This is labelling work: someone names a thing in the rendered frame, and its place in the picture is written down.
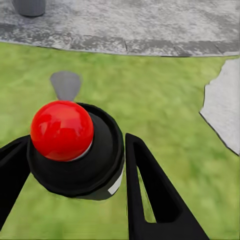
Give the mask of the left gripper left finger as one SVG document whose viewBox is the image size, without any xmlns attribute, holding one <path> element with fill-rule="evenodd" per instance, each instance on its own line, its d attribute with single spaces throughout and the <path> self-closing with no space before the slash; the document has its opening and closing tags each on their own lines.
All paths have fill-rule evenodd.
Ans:
<svg viewBox="0 0 240 240">
<path fill-rule="evenodd" d="M 31 172 L 27 159 L 30 136 L 0 148 L 0 231 Z"/>
</svg>

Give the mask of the insectifuge atomizer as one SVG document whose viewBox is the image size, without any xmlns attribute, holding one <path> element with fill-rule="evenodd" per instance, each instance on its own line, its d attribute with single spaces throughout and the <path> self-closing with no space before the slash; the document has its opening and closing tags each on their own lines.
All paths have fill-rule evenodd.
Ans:
<svg viewBox="0 0 240 240">
<path fill-rule="evenodd" d="M 34 116 L 27 142 L 30 172 L 50 193 L 103 201 L 118 191 L 126 154 L 116 120 L 93 104 L 75 103 L 83 83 L 73 71 L 50 77 L 58 101 Z"/>
</svg>

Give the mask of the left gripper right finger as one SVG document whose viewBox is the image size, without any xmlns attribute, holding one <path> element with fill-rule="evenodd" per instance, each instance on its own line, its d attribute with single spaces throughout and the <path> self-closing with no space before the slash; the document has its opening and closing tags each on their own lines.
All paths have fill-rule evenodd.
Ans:
<svg viewBox="0 0 240 240">
<path fill-rule="evenodd" d="M 125 134 L 129 240 L 210 240 L 145 142 Z M 137 167 L 156 223 L 145 220 Z"/>
</svg>

